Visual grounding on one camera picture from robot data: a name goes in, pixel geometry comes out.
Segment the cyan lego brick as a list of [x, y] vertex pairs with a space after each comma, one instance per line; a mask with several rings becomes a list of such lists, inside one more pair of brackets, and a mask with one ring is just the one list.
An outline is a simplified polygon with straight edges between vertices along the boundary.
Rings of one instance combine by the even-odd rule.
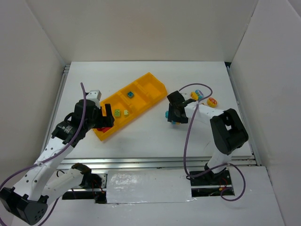
[[127, 93], [127, 96], [128, 96], [129, 98], [133, 98], [133, 97], [134, 97], [134, 93], [130, 91], [130, 92]]

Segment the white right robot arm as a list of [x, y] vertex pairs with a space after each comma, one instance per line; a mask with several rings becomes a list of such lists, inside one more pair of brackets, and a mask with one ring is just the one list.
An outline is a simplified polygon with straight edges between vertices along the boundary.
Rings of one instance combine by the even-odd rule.
[[232, 153], [241, 148], [249, 139], [249, 135], [236, 110], [214, 109], [200, 104], [194, 99], [185, 99], [175, 91], [167, 96], [169, 101], [168, 122], [189, 124], [183, 151], [183, 166], [188, 177], [193, 177], [186, 164], [188, 141], [194, 120], [197, 120], [211, 128], [214, 141], [214, 153], [205, 165], [205, 172], [217, 175], [229, 166]]

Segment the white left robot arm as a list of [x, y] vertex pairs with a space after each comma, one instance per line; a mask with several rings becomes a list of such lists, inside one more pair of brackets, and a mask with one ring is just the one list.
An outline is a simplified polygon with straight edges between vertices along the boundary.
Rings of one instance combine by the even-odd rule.
[[90, 129], [113, 127], [111, 105], [105, 104], [106, 115], [92, 100], [81, 99], [65, 119], [57, 124], [42, 154], [25, 175], [11, 188], [0, 186], [0, 201], [5, 209], [29, 225], [38, 223], [48, 206], [75, 186], [101, 188], [102, 178], [76, 163], [62, 176], [50, 181], [62, 160], [75, 148]]

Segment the cyan lego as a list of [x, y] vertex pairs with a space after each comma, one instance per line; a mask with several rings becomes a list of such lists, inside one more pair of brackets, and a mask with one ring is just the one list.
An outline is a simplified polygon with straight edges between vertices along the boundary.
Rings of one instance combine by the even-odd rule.
[[166, 111], [166, 112], [165, 112], [165, 118], [166, 118], [167, 120], [169, 120], [169, 111]]

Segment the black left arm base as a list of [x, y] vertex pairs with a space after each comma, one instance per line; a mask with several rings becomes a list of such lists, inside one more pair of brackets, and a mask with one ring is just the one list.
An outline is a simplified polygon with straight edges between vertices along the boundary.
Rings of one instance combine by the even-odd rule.
[[82, 164], [76, 163], [71, 166], [73, 170], [79, 170], [83, 174], [81, 183], [63, 194], [63, 200], [93, 200], [97, 204], [106, 204], [106, 182], [108, 174], [95, 174]]

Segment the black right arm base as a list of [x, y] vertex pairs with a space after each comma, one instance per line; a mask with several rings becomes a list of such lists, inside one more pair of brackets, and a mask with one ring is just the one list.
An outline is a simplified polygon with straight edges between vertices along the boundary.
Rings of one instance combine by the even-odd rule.
[[186, 179], [190, 181], [192, 197], [220, 196], [221, 191], [224, 196], [234, 196], [231, 176], [227, 168], [215, 176], [210, 171], [200, 177], [186, 176]]

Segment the red rounded lego piece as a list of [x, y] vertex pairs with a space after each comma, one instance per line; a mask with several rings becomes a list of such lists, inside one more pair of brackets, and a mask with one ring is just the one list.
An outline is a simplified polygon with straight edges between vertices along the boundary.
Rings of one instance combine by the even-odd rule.
[[111, 127], [103, 127], [103, 128], [97, 128], [97, 131], [105, 133], [105, 132], [107, 132], [110, 129], [111, 129]]

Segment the green lego plate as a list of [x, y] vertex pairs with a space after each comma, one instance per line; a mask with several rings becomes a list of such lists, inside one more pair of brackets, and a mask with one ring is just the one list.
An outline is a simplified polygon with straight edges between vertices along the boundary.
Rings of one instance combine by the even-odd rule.
[[120, 117], [120, 116], [121, 116], [120, 109], [115, 109], [115, 110], [114, 110], [114, 116], [115, 116], [115, 117]]

